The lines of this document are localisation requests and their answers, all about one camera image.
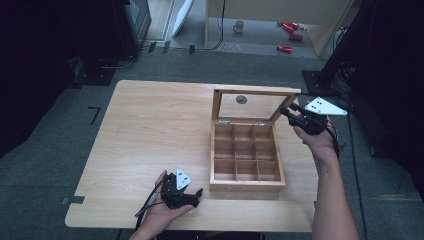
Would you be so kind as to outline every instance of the wire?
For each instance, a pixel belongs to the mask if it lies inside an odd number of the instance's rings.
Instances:
[[[206,49],[206,51],[213,51],[213,50],[217,49],[221,45],[221,43],[224,41],[224,14],[225,14],[225,0],[224,0],[224,3],[222,4],[221,38],[219,39],[219,41],[218,41],[218,43],[216,44],[215,47],[213,47],[212,49]]]
[[[334,129],[334,135],[335,135],[335,138],[336,138],[336,140],[338,140],[338,134],[337,134],[336,126],[334,126],[333,122],[331,122],[331,121],[328,121],[328,122],[330,123],[331,128],[333,128],[333,129]]]
[[[367,240],[367,224],[365,221],[365,214],[364,214],[364,206],[362,203],[362,192],[361,192],[361,186],[359,185],[359,177],[358,177],[358,168],[356,163],[356,156],[355,156],[355,145],[353,144],[353,133],[352,133],[352,124],[350,122],[350,114],[347,114],[347,121],[349,126],[349,134],[350,134],[350,142],[352,146],[352,161],[353,161],[353,170],[355,175],[355,182],[356,182],[356,189],[358,191],[358,200],[359,200],[359,208],[361,211],[361,217],[362,217],[362,226],[364,228],[364,239]]]
[[[402,171],[402,173],[401,173],[401,179],[400,179],[399,185],[398,185],[398,187],[397,187],[397,189],[396,189],[396,192],[395,192],[394,194],[399,194],[399,192],[400,192],[400,188],[402,187],[402,183],[403,183],[404,175],[405,175],[405,174],[403,174],[403,171]]]
[[[337,106],[339,106],[343,110],[346,110],[348,112],[349,111],[351,112],[351,111],[353,111],[353,105],[352,105],[352,103],[348,99],[342,97],[343,95],[347,95],[347,94],[348,93],[342,93],[340,96],[336,97]],[[344,106],[343,104],[341,104],[340,100],[343,100],[344,102],[346,102],[347,106]]]
[[[380,1],[379,1],[379,0],[377,0],[377,2],[375,3],[375,6],[374,6],[374,12],[372,13],[371,24],[370,24],[370,33],[369,33],[369,35],[368,35],[368,45],[367,45],[367,47],[370,47],[370,43],[371,43],[371,35],[372,35],[372,26],[374,25],[375,13],[376,13],[376,11],[377,11],[377,6],[378,6],[378,3],[379,3],[379,2],[380,2]]]
[[[337,159],[339,158],[339,154],[340,154],[340,150],[339,150],[339,143],[337,142],[337,135],[335,135],[335,133],[333,133],[328,127],[325,128],[325,130],[330,134],[331,138],[333,139],[333,145],[334,145],[334,151],[336,151],[336,155],[337,155]]]
[[[133,57],[133,58],[131,59],[131,62],[127,63],[126,65],[123,65],[123,66],[116,66],[116,67],[103,67],[103,66],[102,66],[102,68],[104,68],[104,69],[121,69],[121,68],[126,68],[126,67],[128,67],[129,65],[131,65],[131,64],[134,62],[134,60],[135,60],[135,57]]]
[[[333,35],[333,52],[336,50],[336,48],[339,45],[340,41],[344,37],[347,29],[348,29],[348,27],[339,27],[339,31],[341,31],[341,32],[340,32],[339,36],[337,37],[337,41],[336,41],[336,34]]]
[[[218,12],[218,1],[215,1],[215,8],[216,8],[216,11]],[[224,46],[221,49],[218,49],[219,51],[221,51],[222,49],[225,48],[225,42],[224,42],[224,22],[223,22],[224,11],[225,11],[225,8],[223,8],[223,12],[222,12],[222,16],[221,16],[221,24],[219,24],[219,18],[216,18],[216,23],[218,25],[218,29],[221,31],[221,39],[222,39],[221,44],[224,44]]]
[[[352,74],[356,71],[356,66],[358,64],[359,62],[350,61],[342,62],[337,65],[337,70],[334,73],[331,84],[341,95],[351,92],[352,89],[348,82]]]
[[[152,192],[150,193],[149,197],[147,198],[146,202],[144,203],[143,207],[140,209],[140,211],[138,211],[135,216],[138,217],[137,219],[137,224],[135,227],[135,231],[137,231],[137,229],[140,227],[141,221],[143,220],[143,213],[150,207],[156,204],[152,204],[150,206],[148,206],[150,199],[152,198],[152,196],[156,193],[156,190],[163,184],[163,182],[165,182],[166,180],[168,180],[168,176],[164,177],[156,186],[155,188],[153,188]]]
[[[162,204],[162,203],[165,203],[165,202],[158,202],[158,203],[151,204],[151,205],[147,206],[146,208],[144,208],[144,210],[143,210],[143,212],[142,212],[142,213],[144,213],[145,211],[147,211],[147,209],[149,209],[150,207],[153,207],[153,206],[155,206],[155,205],[159,205],[159,204]],[[117,240],[121,239],[121,234],[122,234],[122,228],[121,228],[121,229],[119,229],[118,236],[116,236],[116,239],[117,239]]]

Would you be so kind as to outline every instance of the wooden table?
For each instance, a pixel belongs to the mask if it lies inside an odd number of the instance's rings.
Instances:
[[[354,0],[226,0],[224,18],[307,24],[317,56],[348,14]],[[209,18],[221,18],[224,0],[206,0],[205,48]]]
[[[308,232],[318,175],[309,149],[285,117],[276,122],[287,186],[280,193],[209,192],[213,84],[120,81],[65,222],[70,227],[134,228],[163,170],[182,168],[204,188],[199,206],[170,230]]]

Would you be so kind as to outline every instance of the red object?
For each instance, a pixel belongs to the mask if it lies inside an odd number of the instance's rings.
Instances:
[[[283,23],[281,27],[290,34],[294,32],[294,28],[289,23]]]
[[[303,40],[303,36],[302,35],[300,35],[300,34],[290,34],[290,36],[289,36],[289,40],[292,40],[292,41],[302,41]]]
[[[299,29],[299,24],[298,23],[289,23],[290,26],[292,26],[294,28],[294,30]]]
[[[291,50],[292,50],[292,48],[289,47],[289,46],[284,46],[284,45],[281,45],[281,44],[278,44],[278,46],[277,46],[277,51],[280,51],[280,52],[291,53]]]

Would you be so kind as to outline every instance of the hinge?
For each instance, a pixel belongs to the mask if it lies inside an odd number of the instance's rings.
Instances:
[[[257,121],[256,125],[258,125],[258,126],[268,126],[268,123],[264,122],[264,121]]]
[[[228,124],[230,124],[230,120],[228,120],[228,119],[219,119],[218,120],[218,124],[228,125]]]

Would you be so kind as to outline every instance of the hand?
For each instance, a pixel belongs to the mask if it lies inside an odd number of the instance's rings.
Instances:
[[[155,186],[166,176],[166,170],[162,172],[155,182]],[[153,205],[147,210],[144,220],[140,228],[131,236],[130,239],[147,240],[152,239],[154,236],[161,233],[172,222],[172,220],[188,213],[194,207],[192,205],[185,205],[178,209],[169,209],[163,203],[160,196],[162,186],[157,189],[157,198]]]
[[[328,119],[328,128],[333,131],[334,127],[331,123],[331,119]],[[337,155],[334,150],[333,138],[327,131],[323,131],[319,135],[309,135],[300,127],[293,127],[294,132],[297,136],[303,140],[303,144],[306,144],[312,152],[312,156],[318,165],[331,164],[334,159],[337,161]]]

